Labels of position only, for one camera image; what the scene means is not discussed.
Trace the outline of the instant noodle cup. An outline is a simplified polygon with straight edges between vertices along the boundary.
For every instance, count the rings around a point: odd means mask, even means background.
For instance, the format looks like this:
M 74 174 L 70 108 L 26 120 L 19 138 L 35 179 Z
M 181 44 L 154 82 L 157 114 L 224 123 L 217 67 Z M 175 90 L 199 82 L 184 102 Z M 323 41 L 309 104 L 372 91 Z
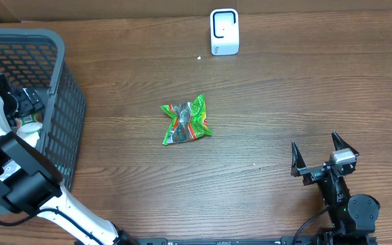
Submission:
M 17 133 L 30 134 L 38 132 L 43 127 L 42 115 L 38 112 L 23 118 L 17 118 L 16 126 Z

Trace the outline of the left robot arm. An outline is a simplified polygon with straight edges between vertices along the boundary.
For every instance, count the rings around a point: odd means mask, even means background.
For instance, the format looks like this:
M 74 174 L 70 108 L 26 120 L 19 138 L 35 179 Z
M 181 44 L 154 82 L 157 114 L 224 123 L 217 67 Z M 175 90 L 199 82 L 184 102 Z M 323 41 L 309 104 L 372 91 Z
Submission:
M 25 116 L 0 73 L 0 225 L 21 225 L 36 216 L 53 222 L 80 244 L 136 244 L 130 235 L 80 203 L 43 154 L 12 131 L 10 119 Z

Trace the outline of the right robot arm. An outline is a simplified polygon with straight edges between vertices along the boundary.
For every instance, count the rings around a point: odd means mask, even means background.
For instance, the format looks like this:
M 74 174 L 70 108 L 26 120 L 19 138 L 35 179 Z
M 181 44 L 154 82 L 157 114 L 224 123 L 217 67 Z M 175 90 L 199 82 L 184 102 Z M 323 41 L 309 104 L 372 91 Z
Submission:
M 371 195 L 351 195 L 344 179 L 356 170 L 359 152 L 337 132 L 332 132 L 331 137 L 335 150 L 320 167 L 307 167 L 297 144 L 291 143 L 291 175 L 301 176 L 305 186 L 317 184 L 325 205 L 296 231 L 291 243 L 376 244 L 376 238 L 370 234 L 376 230 L 380 203 Z M 325 213 L 329 215 L 331 228 L 320 228 L 316 235 L 308 238 L 300 236 L 304 228 Z

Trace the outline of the white conditioner tube gold cap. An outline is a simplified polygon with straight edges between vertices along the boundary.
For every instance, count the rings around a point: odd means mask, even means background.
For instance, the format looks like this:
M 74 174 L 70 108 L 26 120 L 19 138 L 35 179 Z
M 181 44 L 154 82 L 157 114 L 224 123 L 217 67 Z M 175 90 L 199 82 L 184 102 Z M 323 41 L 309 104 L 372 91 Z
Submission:
M 37 141 L 39 140 L 39 133 L 38 132 L 18 133 L 17 136 L 19 136 L 22 140 L 24 140 L 31 147 L 34 148 L 37 146 Z

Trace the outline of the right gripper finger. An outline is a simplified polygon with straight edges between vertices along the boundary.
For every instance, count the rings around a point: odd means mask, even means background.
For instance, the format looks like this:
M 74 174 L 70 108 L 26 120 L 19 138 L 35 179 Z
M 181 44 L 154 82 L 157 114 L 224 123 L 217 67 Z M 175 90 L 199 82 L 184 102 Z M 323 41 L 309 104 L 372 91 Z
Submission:
M 332 137 L 332 140 L 333 140 L 333 145 L 334 145 L 336 150 L 349 149 L 349 150 L 351 150 L 353 152 L 353 154 L 356 157 L 359 156 L 359 152 L 357 150 L 355 150 L 350 144 L 345 142 L 336 131 L 333 131 L 331 133 L 331 137 Z
M 291 143 L 291 148 L 292 148 L 291 175 L 294 177 L 298 177 L 301 176 L 307 170 L 307 167 L 296 142 Z

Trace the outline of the green snack bag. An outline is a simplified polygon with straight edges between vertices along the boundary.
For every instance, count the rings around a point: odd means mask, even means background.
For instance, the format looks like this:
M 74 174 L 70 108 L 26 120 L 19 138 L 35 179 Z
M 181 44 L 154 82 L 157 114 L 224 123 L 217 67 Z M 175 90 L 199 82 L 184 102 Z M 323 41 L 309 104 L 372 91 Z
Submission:
M 189 142 L 212 135 L 207 122 L 204 94 L 200 94 L 193 102 L 162 105 L 161 109 L 171 118 L 163 145 Z

